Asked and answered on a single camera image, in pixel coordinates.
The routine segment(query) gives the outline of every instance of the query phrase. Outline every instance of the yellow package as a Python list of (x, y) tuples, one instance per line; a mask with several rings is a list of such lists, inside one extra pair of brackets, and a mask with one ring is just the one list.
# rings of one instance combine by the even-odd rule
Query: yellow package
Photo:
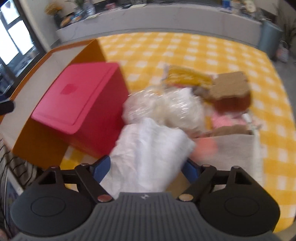
[(177, 65), (170, 65), (166, 69), (164, 83), (167, 85), (199, 85), (210, 89), (212, 78), (210, 75)]

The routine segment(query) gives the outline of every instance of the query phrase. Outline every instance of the white counter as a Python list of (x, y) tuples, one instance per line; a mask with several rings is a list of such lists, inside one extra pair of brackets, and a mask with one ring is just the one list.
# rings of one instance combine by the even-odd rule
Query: white counter
[(165, 29), (221, 36), (257, 46), (261, 23), (197, 4), (148, 4), (145, 7), (103, 12), (59, 29), (61, 42), (115, 31)]

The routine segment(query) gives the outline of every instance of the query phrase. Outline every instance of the gray gripper base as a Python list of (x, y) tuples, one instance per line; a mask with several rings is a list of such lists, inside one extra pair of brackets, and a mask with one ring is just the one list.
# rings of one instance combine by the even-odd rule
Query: gray gripper base
[(19, 233), (13, 241), (280, 241), (272, 232), (256, 237), (222, 233), (193, 203), (177, 201), (170, 193), (147, 195), (121, 193), (116, 201), (97, 204), (88, 220), (69, 233), (48, 238)]

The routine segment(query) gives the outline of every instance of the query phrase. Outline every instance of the pink box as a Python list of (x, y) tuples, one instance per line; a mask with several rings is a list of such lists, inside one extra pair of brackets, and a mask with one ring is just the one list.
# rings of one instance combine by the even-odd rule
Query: pink box
[(111, 152), (124, 126), (121, 116), (127, 97), (118, 64), (73, 64), (55, 80), (31, 117), (56, 130), (70, 145), (101, 157)]

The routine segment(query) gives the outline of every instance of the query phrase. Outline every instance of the black vase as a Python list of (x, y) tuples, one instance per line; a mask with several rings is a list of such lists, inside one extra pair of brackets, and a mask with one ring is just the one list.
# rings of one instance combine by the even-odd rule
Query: black vase
[(57, 13), (54, 15), (54, 22), (58, 28), (61, 28), (62, 18)]

